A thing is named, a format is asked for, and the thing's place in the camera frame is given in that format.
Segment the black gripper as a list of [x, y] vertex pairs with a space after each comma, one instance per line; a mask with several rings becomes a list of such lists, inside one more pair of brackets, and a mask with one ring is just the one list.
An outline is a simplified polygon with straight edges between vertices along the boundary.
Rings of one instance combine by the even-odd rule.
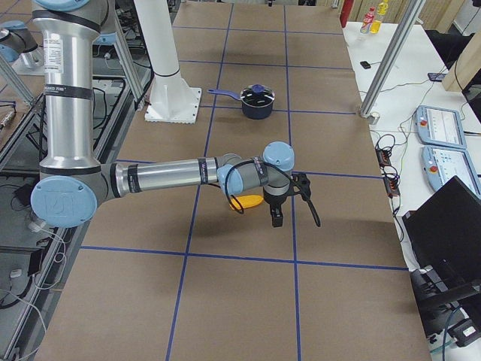
[[265, 185], [263, 187], [264, 200], [270, 206], [271, 224], [273, 227], [283, 226], [282, 204], [286, 201], [286, 186], [274, 187]]

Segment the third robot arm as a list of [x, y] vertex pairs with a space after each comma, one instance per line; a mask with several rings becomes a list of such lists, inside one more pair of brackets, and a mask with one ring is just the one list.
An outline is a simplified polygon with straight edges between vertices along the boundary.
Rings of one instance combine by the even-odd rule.
[[20, 20], [1, 23], [1, 55], [9, 63], [21, 59], [29, 69], [36, 69], [44, 64], [44, 55], [38, 42]]

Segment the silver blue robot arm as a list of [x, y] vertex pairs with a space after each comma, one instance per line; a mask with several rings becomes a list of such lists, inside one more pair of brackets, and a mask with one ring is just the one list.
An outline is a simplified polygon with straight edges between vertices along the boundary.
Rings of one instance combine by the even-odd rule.
[[148, 165], [102, 164], [93, 154], [92, 45], [113, 24], [111, 1], [36, 1], [32, 17], [44, 37], [48, 151], [31, 195], [35, 214], [51, 226], [90, 220], [102, 203], [129, 193], [219, 184], [227, 197], [261, 187], [272, 223], [292, 196], [295, 155], [281, 141], [259, 157], [234, 154]]

